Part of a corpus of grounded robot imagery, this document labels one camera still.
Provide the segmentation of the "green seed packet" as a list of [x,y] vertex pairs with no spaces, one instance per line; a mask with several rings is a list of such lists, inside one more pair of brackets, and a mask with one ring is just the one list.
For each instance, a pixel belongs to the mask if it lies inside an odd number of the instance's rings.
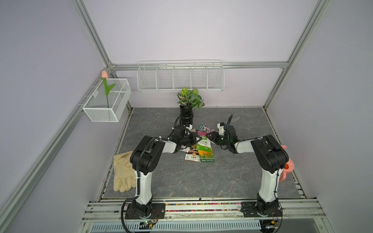
[[201,136],[201,140],[196,144],[196,149],[202,163],[214,163],[215,157],[211,141],[206,136]]

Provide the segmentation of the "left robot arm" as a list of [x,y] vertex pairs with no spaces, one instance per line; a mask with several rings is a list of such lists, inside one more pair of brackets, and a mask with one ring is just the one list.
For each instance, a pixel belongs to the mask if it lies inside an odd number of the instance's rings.
[[140,206],[151,204],[152,174],[164,153],[177,153],[182,147],[196,145],[203,138],[187,126],[177,125],[172,133],[164,137],[144,136],[130,157],[136,175],[135,203]]

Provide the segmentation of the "orange marigold seed packet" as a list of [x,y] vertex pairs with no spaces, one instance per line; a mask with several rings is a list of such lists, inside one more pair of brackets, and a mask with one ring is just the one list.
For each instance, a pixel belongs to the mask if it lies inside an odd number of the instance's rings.
[[193,161],[193,162],[201,162],[200,155],[197,150],[197,145],[188,147],[185,149],[185,151],[186,151],[185,160]]

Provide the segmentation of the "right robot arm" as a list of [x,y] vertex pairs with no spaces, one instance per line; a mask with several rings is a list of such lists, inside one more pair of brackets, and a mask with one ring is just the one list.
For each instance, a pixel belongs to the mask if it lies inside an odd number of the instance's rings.
[[236,130],[231,125],[220,126],[219,131],[212,131],[207,138],[218,146],[225,146],[233,154],[253,152],[262,169],[262,179],[257,194],[256,208],[261,215],[278,209],[278,186],[280,176],[289,161],[284,147],[273,135],[265,135],[249,140],[238,140]]

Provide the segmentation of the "pink watering can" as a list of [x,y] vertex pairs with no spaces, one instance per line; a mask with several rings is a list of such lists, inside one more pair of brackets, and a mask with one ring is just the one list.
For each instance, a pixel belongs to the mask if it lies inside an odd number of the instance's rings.
[[291,173],[295,168],[295,165],[294,165],[294,162],[289,159],[286,164],[285,164],[285,168],[283,169],[282,173],[281,173],[281,176],[280,176],[280,179],[279,179],[279,182],[282,183],[286,180],[287,178],[287,175],[289,173]]

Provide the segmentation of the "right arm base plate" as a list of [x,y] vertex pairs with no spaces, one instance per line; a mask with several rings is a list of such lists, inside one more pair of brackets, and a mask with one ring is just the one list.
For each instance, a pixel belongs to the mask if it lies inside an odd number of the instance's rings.
[[244,217],[268,217],[283,215],[282,208],[278,201],[270,203],[258,202],[241,202],[241,212]]

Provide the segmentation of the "white mesh basket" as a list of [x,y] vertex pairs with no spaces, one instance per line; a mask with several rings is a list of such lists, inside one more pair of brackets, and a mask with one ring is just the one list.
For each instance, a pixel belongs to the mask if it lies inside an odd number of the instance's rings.
[[83,105],[92,122],[119,122],[131,95],[127,79],[101,79]]

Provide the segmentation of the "purple flower seed packet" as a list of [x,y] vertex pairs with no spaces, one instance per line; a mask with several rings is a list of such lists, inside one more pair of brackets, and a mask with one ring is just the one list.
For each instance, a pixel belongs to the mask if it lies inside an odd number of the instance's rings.
[[214,132],[215,130],[204,125],[204,124],[201,124],[198,129],[197,129],[197,133],[199,136],[206,136],[207,134],[211,133],[211,132]]

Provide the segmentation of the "black vase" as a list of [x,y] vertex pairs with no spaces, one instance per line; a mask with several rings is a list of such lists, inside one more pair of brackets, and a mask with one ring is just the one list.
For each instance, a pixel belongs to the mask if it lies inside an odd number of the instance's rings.
[[192,109],[187,109],[185,106],[180,106],[180,121],[182,125],[193,124],[194,113]]

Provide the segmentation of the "white vent grille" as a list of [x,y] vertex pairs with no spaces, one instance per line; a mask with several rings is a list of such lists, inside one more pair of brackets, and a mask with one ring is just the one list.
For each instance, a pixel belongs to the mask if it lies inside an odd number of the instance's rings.
[[229,230],[260,230],[259,220],[203,220],[203,221],[159,221],[155,226],[146,229],[140,222],[126,224],[130,232],[212,232]]

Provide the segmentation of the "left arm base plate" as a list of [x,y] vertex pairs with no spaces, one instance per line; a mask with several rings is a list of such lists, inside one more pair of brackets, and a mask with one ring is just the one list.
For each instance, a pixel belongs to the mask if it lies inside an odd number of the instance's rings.
[[138,203],[128,204],[125,211],[125,219],[164,219],[166,213],[164,203],[151,203],[141,205]]

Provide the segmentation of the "green artificial plant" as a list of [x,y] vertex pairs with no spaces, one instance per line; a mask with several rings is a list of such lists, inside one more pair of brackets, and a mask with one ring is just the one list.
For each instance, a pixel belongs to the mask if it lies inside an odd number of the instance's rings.
[[201,109],[205,106],[203,98],[198,89],[189,90],[184,87],[181,92],[177,93],[178,104],[184,110]]

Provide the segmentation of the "beige work glove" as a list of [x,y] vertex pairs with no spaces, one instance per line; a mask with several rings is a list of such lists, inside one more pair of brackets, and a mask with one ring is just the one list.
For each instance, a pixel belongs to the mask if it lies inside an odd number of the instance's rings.
[[130,162],[133,151],[117,154],[114,156],[114,185],[115,192],[121,193],[136,187],[136,175]]

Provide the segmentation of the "pink artificial tulip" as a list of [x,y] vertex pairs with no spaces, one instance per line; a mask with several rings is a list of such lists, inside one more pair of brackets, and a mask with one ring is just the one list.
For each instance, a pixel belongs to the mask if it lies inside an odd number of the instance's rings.
[[108,78],[109,78],[109,75],[107,71],[103,70],[102,71],[102,82],[104,84],[107,107],[109,108],[109,97],[108,96],[109,96],[110,91],[115,87],[116,84],[114,83],[114,84],[108,85],[107,83]]

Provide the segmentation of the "aluminium front rail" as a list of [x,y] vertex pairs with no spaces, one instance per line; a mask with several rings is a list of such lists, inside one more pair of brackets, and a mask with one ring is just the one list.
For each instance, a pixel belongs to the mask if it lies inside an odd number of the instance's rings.
[[326,218],[316,199],[280,200],[280,206],[266,216],[258,215],[252,200],[171,200],[154,201],[160,221],[183,220],[242,220]]

